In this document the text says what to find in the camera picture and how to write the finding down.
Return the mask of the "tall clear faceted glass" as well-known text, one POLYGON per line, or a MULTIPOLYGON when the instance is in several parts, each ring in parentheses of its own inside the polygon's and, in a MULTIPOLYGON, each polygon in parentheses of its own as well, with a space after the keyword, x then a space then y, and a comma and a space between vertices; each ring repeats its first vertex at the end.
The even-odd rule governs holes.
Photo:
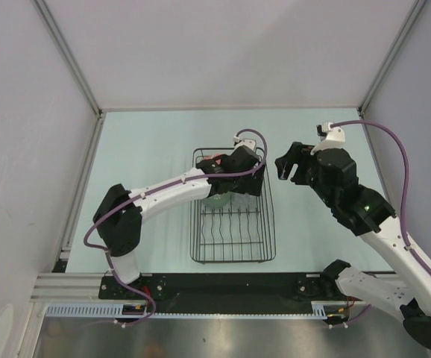
POLYGON ((257 198, 255 196, 249 194, 233 193, 232 195, 233 207, 237 210, 249 209, 256 200, 257 198))

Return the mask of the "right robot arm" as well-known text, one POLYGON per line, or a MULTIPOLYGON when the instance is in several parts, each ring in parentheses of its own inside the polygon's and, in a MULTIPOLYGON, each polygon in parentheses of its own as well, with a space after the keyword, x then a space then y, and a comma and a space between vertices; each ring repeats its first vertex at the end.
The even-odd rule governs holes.
POLYGON ((342 260, 323 270, 321 291, 329 299, 359 298, 401 321, 406 332, 431 350, 431 259, 411 236, 400 216, 377 191, 359 183, 356 162, 342 148, 314 151, 293 142, 275 160, 277 176, 311 187, 343 227, 370 245, 403 282, 395 286, 364 274, 342 260))

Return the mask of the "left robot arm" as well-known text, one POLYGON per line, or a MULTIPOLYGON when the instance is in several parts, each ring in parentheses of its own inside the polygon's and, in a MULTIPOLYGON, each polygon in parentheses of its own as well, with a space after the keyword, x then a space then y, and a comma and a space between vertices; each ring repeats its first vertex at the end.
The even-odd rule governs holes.
POLYGON ((238 145, 230 154, 203 159, 182 175, 153 186, 110 187, 93 216, 93 225, 105 244, 110 270, 117 276, 116 290, 126 298, 141 291, 134 251, 144 223, 190 201, 227 193, 259 196, 264 171, 265 157, 250 146, 238 145))

